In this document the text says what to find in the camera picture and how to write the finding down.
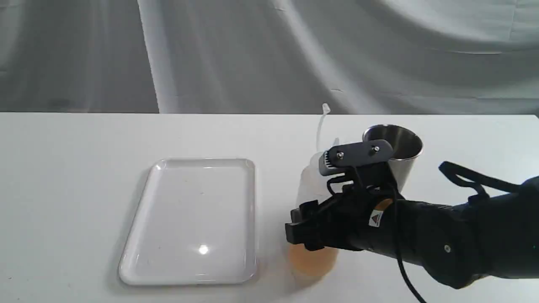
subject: table surface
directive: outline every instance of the table surface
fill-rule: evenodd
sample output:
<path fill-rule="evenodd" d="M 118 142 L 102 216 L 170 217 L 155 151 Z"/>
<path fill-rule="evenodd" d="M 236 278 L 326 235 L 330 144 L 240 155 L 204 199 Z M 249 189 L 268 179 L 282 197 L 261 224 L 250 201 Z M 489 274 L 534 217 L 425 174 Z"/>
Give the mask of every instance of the table surface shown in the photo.
<path fill-rule="evenodd" d="M 318 116 L 0 114 L 0 301 L 416 302 L 395 260 L 341 251 L 321 281 L 294 279 L 284 223 L 315 152 Z M 460 204 L 472 194 L 437 171 L 453 161 L 520 183 L 539 175 L 534 116 L 327 117 L 322 142 L 361 139 L 379 123 L 424 141 L 403 195 Z M 258 275 L 240 286 L 131 287 L 118 263 L 149 168 L 167 157 L 245 157 L 258 179 Z M 427 302 L 537 302 L 539 280 L 486 278 L 463 290 L 407 265 Z"/>

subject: metal cup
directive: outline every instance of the metal cup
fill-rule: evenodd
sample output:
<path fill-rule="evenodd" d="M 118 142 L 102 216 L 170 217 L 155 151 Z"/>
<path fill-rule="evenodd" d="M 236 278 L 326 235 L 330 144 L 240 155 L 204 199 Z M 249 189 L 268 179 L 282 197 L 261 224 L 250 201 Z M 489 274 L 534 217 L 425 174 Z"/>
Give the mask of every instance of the metal cup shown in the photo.
<path fill-rule="evenodd" d="M 389 167 L 397 181 L 399 192 L 402 190 L 414 160 L 423 151 L 423 142 L 411 130 L 397 125 L 374 125 L 363 133 L 363 142 L 383 139 L 393 148 Z"/>

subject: white backdrop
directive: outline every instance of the white backdrop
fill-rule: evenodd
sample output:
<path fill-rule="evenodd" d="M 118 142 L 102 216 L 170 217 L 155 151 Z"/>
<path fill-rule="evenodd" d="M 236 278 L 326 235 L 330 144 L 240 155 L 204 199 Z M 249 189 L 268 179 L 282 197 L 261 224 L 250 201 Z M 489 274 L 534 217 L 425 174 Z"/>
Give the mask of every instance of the white backdrop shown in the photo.
<path fill-rule="evenodd" d="M 0 111 L 538 114 L 538 46 L 539 0 L 0 0 Z"/>

